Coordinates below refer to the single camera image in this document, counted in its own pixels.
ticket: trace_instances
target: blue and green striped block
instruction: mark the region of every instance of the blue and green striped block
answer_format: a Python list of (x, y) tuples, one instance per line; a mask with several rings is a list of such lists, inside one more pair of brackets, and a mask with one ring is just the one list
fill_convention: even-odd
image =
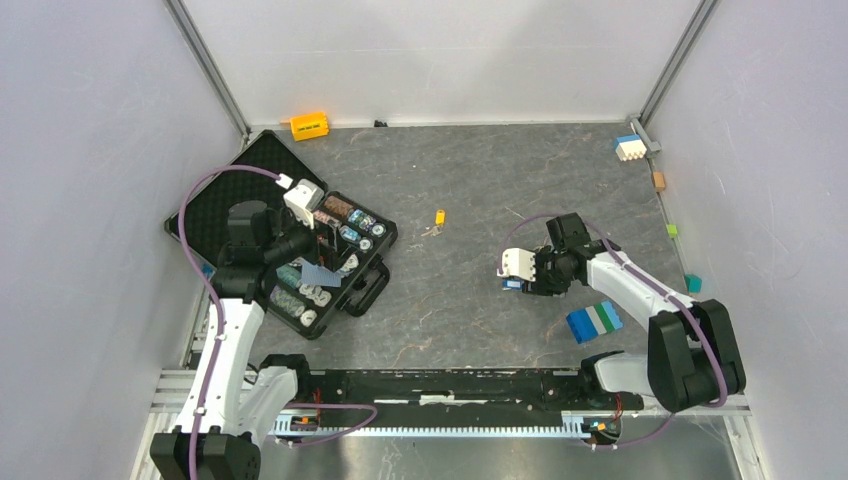
[(598, 335), (614, 332), (624, 326), (609, 300), (571, 312), (565, 320), (578, 344), (588, 342)]

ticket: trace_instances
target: open case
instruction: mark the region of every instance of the open case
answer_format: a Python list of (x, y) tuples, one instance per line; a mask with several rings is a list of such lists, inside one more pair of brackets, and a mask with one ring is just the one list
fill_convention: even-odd
[[(321, 180), (294, 153), (289, 150), (277, 135), (265, 130), (260, 133), (236, 158), (234, 165), (250, 165), (272, 172), (284, 173), (294, 180), (296, 185), (306, 179), (329, 191), (326, 182)], [(185, 234), (192, 250), (209, 266), (216, 267), (218, 254), (228, 241), (227, 215), (230, 207), (248, 200), (261, 200), (268, 207), (283, 208), (283, 195), (286, 190), (272, 179), (249, 172), (227, 172), (215, 177), (188, 204), (185, 218)], [(268, 302), (268, 311), (285, 322), (307, 339), (321, 336), (336, 310), (343, 310), (352, 316), (364, 315), (389, 282), (390, 272), (383, 263), (383, 256), (397, 239), (397, 226), (394, 222), (377, 215), (375, 212), (357, 204), (337, 192), (325, 195), (316, 211), (316, 218), (333, 223), (346, 235), (327, 239), (329, 245), (339, 245), (344, 252), (339, 256), (349, 258), (356, 255), (357, 266), (341, 280), (339, 287), (321, 287), (330, 294), (330, 300), (316, 303), (314, 295), (307, 296), (298, 288), (295, 281), (278, 279), (277, 287)], [(383, 228), (375, 230), (373, 225)], [(174, 238), (179, 238), (177, 213), (165, 221), (165, 230)], [(335, 271), (340, 265), (328, 265)], [(301, 267), (296, 267), (298, 274)], [(292, 304), (303, 305), (303, 309), (313, 310), (317, 317), (305, 325), (293, 315)]]

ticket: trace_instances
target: white wall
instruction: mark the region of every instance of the white wall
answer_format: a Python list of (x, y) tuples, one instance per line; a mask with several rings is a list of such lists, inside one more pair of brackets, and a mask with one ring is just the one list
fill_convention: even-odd
[(649, 132), (777, 479), (846, 478), (848, 3), (721, 2)]
[(199, 285), (162, 220), (238, 136), (160, 1), (0, 37), (0, 477), (126, 478)]
[(186, 0), (253, 125), (622, 121), (698, 0)]

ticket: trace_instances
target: black case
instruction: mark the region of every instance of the black case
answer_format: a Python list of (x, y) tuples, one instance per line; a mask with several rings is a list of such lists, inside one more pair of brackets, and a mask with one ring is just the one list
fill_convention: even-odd
[[(327, 183), (304, 165), (271, 130), (260, 133), (233, 160), (232, 164), (251, 165), (272, 172), (285, 173), (294, 179), (294, 184), (305, 178), (321, 187), (325, 192), (328, 191)], [(284, 193), (285, 189), (277, 185), (272, 179), (255, 173), (226, 172), (218, 175), (189, 202), (186, 208), (185, 233), (188, 244), (206, 263), (215, 267), (218, 253), (228, 241), (227, 212), (230, 207), (247, 200), (262, 200), (270, 208), (280, 209), (283, 206)], [(330, 192), (326, 195), (326, 197), (330, 196), (340, 198), (354, 208), (375, 217), (378, 223), (386, 226), (386, 233), (380, 237), (375, 237), (363, 231), (357, 225), (348, 223), (347, 219), (325, 210), (323, 202), (318, 207), (319, 210), (356, 230), (363, 237), (370, 238), (374, 242), (374, 246), (366, 253), (357, 253), (359, 266), (350, 275), (342, 279), (340, 287), (321, 287), (333, 296), (325, 307), (316, 306), (297, 290), (283, 282), (277, 282), (280, 288), (304, 302), (307, 309), (315, 310), (318, 318), (309, 327), (304, 327), (298, 319), (289, 316), (273, 302), (268, 302), (268, 311), (310, 340), (318, 338), (324, 333), (335, 310), (344, 310), (356, 317), (364, 315), (368, 311), (368, 308), (389, 283), (391, 274), (383, 263), (383, 255), (394, 244), (398, 236), (397, 225), (391, 220), (377, 215), (372, 210), (359, 205), (340, 193)], [(165, 221), (165, 230), (174, 238), (179, 238), (177, 213), (174, 213)]]

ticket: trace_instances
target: case lid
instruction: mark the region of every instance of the case lid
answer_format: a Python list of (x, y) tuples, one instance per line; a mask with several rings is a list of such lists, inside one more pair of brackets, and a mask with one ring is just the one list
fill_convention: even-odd
[[(289, 150), (279, 137), (265, 130), (242, 151), (232, 165), (251, 165), (276, 173), (285, 173), (296, 182), (307, 179), (325, 192), (327, 184), (315, 175)], [(186, 239), (189, 246), (212, 266), (217, 266), (218, 253), (228, 241), (227, 212), (233, 205), (247, 200), (262, 200), (270, 208), (283, 206), (286, 190), (274, 180), (250, 172), (224, 172), (215, 177), (188, 204)], [(165, 221), (165, 230), (179, 238), (177, 213)]]

